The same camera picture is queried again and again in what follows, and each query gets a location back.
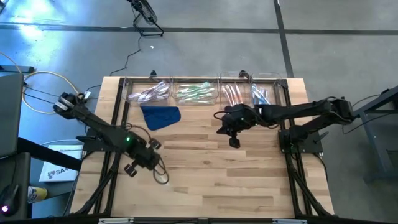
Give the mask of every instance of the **concrete floor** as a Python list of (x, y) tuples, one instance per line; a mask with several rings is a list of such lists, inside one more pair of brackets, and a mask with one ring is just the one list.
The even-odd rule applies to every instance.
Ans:
[[(273, 0), (149, 2), (164, 27), (278, 28)], [(286, 29), (398, 30), (398, 2), (394, 0), (280, 0), (280, 6)], [(131, 27), (132, 19), (123, 0), (10, 0), (0, 14), (0, 23), (5, 25), (26, 22)], [(123, 67), (126, 55), (138, 48), (139, 34), (41, 31), (25, 26), (0, 30), (0, 37), (0, 50), (20, 65), (61, 73), (84, 91)], [(355, 102), (396, 86), (397, 43), (396, 35), (287, 35), (294, 76), (305, 79), (310, 100), (345, 96)], [(173, 32), (163, 38), (142, 38), (141, 49), (131, 58), (128, 69), (116, 75), (148, 75), (156, 70), (159, 75), (207, 76), (245, 69), (287, 76), (279, 34)], [(9, 62), (0, 58), (0, 63)], [(71, 91), (64, 81), (49, 75), (38, 75), (29, 83), (54, 94)], [(49, 104), (29, 101), (36, 108), (51, 110)], [(89, 106), (95, 108), (95, 103), (91, 101)], [(76, 121), (37, 114), (22, 106), (19, 135), (23, 138), (38, 143), (73, 139), (83, 134), (83, 128)], [(340, 126), (327, 131), (330, 134), (322, 143), (336, 214), (398, 222), (397, 182), (363, 182), (365, 174), (376, 171), (364, 131), (360, 128), (342, 135)], [(41, 164), (33, 161), (33, 172), (40, 172)], [(63, 195), (35, 204), (34, 217), (61, 215), (66, 199)]]

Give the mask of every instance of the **white cable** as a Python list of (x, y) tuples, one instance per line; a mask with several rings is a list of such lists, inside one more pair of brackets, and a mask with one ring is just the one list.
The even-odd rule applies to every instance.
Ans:
[[(8, 58), (8, 59), (15, 65), (15, 67), (17, 68), (17, 70), (19, 71), (19, 73), (22, 73), (21, 70), (20, 70), (20, 68), (18, 67), (17, 63), (15, 63), (15, 61), (13, 61), (13, 59), (11, 59), (10, 57), (8, 57), (8, 56), (7, 56), (5, 53), (3, 53), (3, 52), (0, 52), (0, 54), (2, 54), (3, 56), (5, 56), (6, 58)], [(26, 76), (24, 77), (24, 81), (26, 81), (28, 78), (30, 78), (30, 77), (32, 77), (32, 76), (34, 76), (34, 75), (43, 74), (43, 73), (44, 73), (44, 74), (55, 75), (55, 76), (58, 76), (58, 77), (64, 79), (64, 80), (67, 81), (67, 83), (73, 88), (73, 90), (76, 92), (76, 94), (79, 94), (79, 91), (76, 89), (76, 87), (75, 87), (67, 78), (65, 78), (63, 75), (57, 74), (57, 73), (55, 73), (55, 72), (48, 72), (48, 71), (34, 72), (34, 73), (31, 73), (31, 74), (26, 75)], [(33, 111), (36, 111), (36, 112), (38, 112), (38, 113), (42, 113), (42, 114), (56, 114), (56, 112), (40, 111), (40, 110), (37, 110), (37, 109), (33, 108), (33, 107), (32, 107), (30, 104), (28, 104), (28, 103), (26, 102), (26, 100), (25, 100), (25, 94), (24, 94), (25, 91), (26, 91), (26, 88), (22, 91), (22, 101), (25, 103), (25, 105), (26, 105), (29, 109), (31, 109), (31, 110), (33, 110)]]
[(65, 139), (65, 140), (49, 141), (49, 142), (45, 142), (45, 143), (40, 144), (40, 145), (41, 145), (41, 146), (44, 146), (44, 145), (46, 145), (46, 144), (51, 144), (51, 143), (56, 143), (56, 142), (65, 142), (65, 141), (78, 141), (78, 142), (80, 142), (80, 141), (77, 140), (77, 139)]

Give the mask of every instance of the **blue cloth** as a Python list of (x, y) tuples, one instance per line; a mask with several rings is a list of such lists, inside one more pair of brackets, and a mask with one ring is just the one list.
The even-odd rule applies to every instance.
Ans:
[(181, 120), (180, 110), (176, 106), (141, 106), (145, 122), (151, 131), (167, 127)]

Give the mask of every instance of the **wooden table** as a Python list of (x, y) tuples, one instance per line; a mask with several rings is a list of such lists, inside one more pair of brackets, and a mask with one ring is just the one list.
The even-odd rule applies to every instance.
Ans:
[[(111, 121), (120, 77), (104, 77), (95, 114)], [(304, 81), (287, 79), (292, 104), (308, 102)], [(134, 84), (145, 89), (148, 84)], [(124, 102), (122, 100), (118, 123)], [(294, 217), (284, 156), (277, 129), (255, 127), (238, 135), (241, 148), (233, 149), (227, 136), (216, 134), (221, 126), (213, 118), (220, 104), (181, 106), (181, 121), (151, 131), (162, 144), (159, 153), (170, 174), (167, 185), (155, 182), (152, 172), (141, 169), (131, 178), (124, 171), (131, 159), (122, 156), (116, 183), (112, 216), (130, 217)], [(296, 119), (296, 124), (311, 118)], [(128, 122), (146, 128), (142, 111), (130, 106)], [(141, 130), (133, 129), (146, 138)], [(95, 152), (83, 161), (71, 212), (83, 206), (97, 187), (104, 153)], [(325, 172), (320, 161), (303, 154), (307, 185), (318, 201), (333, 213)], [(104, 191), (106, 204), (108, 187)], [(300, 208), (302, 194), (298, 190)]]

